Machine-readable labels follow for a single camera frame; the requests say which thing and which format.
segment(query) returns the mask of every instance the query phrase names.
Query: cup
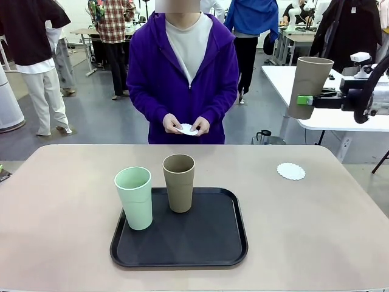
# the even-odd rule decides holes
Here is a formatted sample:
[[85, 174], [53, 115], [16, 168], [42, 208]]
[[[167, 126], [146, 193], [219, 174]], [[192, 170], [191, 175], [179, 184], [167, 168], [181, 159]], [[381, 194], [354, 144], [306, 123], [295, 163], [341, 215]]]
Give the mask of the cup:
[[311, 118], [314, 107], [311, 105], [298, 105], [297, 96], [319, 95], [333, 65], [334, 62], [329, 59], [316, 57], [298, 58], [291, 103], [287, 111], [289, 116], [301, 120]]
[[143, 230], [153, 221], [151, 173], [143, 167], [129, 167], [115, 176], [115, 185], [122, 201], [129, 226]]
[[162, 163], [168, 190], [170, 209], [184, 213], [192, 206], [195, 160], [185, 154], [174, 154]]

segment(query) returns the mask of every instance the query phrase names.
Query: hand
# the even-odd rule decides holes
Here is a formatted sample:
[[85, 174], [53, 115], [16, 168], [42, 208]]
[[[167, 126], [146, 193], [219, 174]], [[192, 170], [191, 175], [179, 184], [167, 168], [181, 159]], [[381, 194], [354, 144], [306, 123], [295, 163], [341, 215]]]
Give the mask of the hand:
[[182, 134], [177, 130], [177, 128], [182, 130], [182, 126], [180, 122], [177, 120], [177, 118], [174, 117], [172, 114], [167, 114], [164, 117], [162, 124], [164, 125], [166, 133]]
[[192, 128], [190, 129], [191, 132], [196, 130], [198, 127], [200, 127], [199, 133], [196, 135], [196, 137], [200, 137], [203, 134], [208, 134], [210, 124], [209, 122], [203, 118], [203, 117], [198, 117], [197, 120], [194, 122]]

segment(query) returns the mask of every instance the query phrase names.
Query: black jacket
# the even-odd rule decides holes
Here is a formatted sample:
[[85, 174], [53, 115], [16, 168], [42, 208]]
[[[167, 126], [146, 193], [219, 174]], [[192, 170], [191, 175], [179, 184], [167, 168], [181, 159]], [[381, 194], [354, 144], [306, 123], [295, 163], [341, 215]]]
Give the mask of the black jacket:
[[[332, 0], [323, 14], [310, 56], [322, 54], [326, 32], [336, 18], [339, 2], [339, 0]], [[377, 44], [382, 44], [382, 36], [375, 0], [345, 0], [339, 26], [328, 55], [328, 58], [334, 61], [333, 68], [341, 73], [344, 68], [352, 67], [350, 55], [358, 52], [368, 52], [375, 61]]]
[[28, 66], [52, 58], [47, 20], [54, 29], [70, 23], [54, 0], [0, 0], [0, 35], [5, 35], [16, 64]]

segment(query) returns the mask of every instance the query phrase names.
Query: beige cup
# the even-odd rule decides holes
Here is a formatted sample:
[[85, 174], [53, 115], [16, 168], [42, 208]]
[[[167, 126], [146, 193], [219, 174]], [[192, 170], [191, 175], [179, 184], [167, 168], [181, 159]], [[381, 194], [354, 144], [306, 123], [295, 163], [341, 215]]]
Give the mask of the beige cup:
[[185, 154], [174, 154], [162, 163], [168, 189], [170, 209], [184, 213], [192, 206], [195, 161]]
[[295, 119], [308, 120], [314, 107], [298, 105], [297, 96], [317, 96], [322, 92], [324, 83], [331, 72], [334, 62], [329, 59], [316, 57], [300, 57], [297, 60], [291, 103], [288, 115]]

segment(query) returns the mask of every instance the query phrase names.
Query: purple hoodie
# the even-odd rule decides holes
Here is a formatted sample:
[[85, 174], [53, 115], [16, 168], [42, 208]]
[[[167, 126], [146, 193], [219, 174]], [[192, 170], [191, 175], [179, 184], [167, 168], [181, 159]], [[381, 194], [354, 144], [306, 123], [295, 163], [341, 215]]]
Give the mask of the purple hoodie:
[[[127, 85], [134, 106], [150, 122], [150, 144], [224, 144], [222, 120], [238, 92], [234, 36], [214, 16], [204, 60], [191, 86], [170, 46], [165, 14], [153, 13], [133, 36]], [[201, 137], [167, 134], [166, 114], [193, 125], [201, 116], [210, 131]]]

